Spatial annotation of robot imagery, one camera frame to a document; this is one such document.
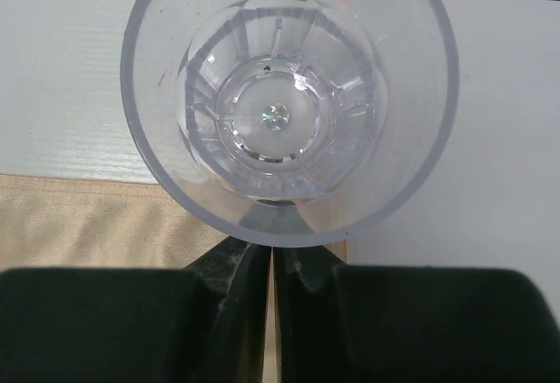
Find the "transparent plastic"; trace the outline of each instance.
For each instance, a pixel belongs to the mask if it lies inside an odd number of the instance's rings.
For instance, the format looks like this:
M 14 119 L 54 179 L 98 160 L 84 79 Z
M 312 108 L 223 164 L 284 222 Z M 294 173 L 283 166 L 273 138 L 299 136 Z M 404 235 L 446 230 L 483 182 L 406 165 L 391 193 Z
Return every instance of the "transparent plastic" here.
M 440 0 L 137 0 L 122 99 L 158 182 L 240 239 L 342 240 L 398 209 L 451 132 Z

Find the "white surface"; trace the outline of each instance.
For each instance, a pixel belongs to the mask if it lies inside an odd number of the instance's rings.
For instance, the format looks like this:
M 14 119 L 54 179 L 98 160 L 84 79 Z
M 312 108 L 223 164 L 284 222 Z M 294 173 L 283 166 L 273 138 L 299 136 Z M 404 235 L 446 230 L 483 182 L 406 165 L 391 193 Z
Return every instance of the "white surface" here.
M 134 0 L 0 0 L 0 173 L 152 182 L 119 91 Z M 444 0 L 462 71 L 434 173 L 353 261 L 515 268 L 560 316 L 560 2 Z
M 154 179 L 123 114 L 135 0 L 0 0 L 0 173 Z
M 444 2 L 461 65 L 451 139 L 351 260 L 517 269 L 560 318 L 560 2 Z

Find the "small dark speck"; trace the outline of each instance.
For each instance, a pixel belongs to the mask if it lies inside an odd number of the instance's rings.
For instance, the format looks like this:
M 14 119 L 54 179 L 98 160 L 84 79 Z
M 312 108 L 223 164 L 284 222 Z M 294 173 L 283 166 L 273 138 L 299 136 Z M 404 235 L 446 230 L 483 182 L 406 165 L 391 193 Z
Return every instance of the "small dark speck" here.
M 161 83 L 164 81 L 166 74 L 167 74 L 167 70 L 165 70 L 164 73 L 161 75 L 161 79 L 159 79 L 159 82 L 157 83 L 158 87 L 161 87 Z

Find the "beige fabric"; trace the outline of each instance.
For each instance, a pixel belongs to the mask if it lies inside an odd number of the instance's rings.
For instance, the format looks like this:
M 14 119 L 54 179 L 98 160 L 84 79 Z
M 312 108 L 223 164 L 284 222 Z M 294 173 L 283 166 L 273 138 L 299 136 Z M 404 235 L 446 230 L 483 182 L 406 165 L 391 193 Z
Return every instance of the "beige fabric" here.
M 158 185 L 0 176 L 0 268 L 182 268 L 225 235 Z

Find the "white wall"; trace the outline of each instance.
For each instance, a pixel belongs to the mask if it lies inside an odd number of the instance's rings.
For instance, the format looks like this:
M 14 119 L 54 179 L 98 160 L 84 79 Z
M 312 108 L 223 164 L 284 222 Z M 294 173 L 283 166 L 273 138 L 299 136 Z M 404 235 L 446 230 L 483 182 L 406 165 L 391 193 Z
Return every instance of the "white wall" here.
M 444 3 L 461 66 L 451 139 L 351 261 L 517 269 L 560 317 L 560 2 Z

